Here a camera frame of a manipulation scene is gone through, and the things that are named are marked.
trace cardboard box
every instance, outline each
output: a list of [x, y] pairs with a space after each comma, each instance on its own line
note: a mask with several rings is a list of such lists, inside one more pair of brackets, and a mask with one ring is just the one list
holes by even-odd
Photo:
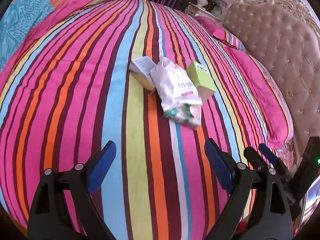
[[192, 61], [186, 72], [197, 88], [203, 103], [217, 91], [208, 67]]
[[133, 59], [129, 65], [129, 70], [142, 87], [149, 91], [154, 91], [155, 85], [150, 75], [151, 69], [156, 66], [151, 58], [145, 56]]

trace bedside table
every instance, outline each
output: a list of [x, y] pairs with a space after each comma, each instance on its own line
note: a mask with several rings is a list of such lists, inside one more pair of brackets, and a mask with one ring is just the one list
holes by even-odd
[[206, 11], [205, 9], [197, 7], [193, 3], [189, 3], [185, 13], [188, 15], [191, 15], [191, 16], [207, 17], [207, 18], [213, 20], [214, 22], [218, 22], [218, 23], [221, 22], [221, 20], [219, 18], [215, 17], [213, 14]]

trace headboard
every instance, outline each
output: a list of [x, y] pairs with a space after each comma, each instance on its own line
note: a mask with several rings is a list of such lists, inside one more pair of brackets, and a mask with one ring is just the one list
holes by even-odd
[[301, 0], [234, 0], [223, 25], [270, 72], [294, 124], [301, 157], [320, 136], [320, 29]]

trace vase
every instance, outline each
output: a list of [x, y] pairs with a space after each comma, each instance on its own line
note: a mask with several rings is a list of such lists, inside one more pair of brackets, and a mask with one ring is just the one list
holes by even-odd
[[198, 8], [202, 8], [203, 6], [206, 6], [206, 5], [208, 5], [208, 0], [197, 0], [197, 7]]

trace green box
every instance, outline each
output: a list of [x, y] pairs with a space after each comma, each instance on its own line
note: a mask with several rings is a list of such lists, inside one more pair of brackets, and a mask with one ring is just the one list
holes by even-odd
[[213, 83], [213, 79], [210, 75], [210, 71], [206, 66], [192, 61], [188, 66], [186, 72], [192, 83], [197, 88], [199, 96], [201, 97], [203, 103], [207, 101], [214, 92], [217, 91]]

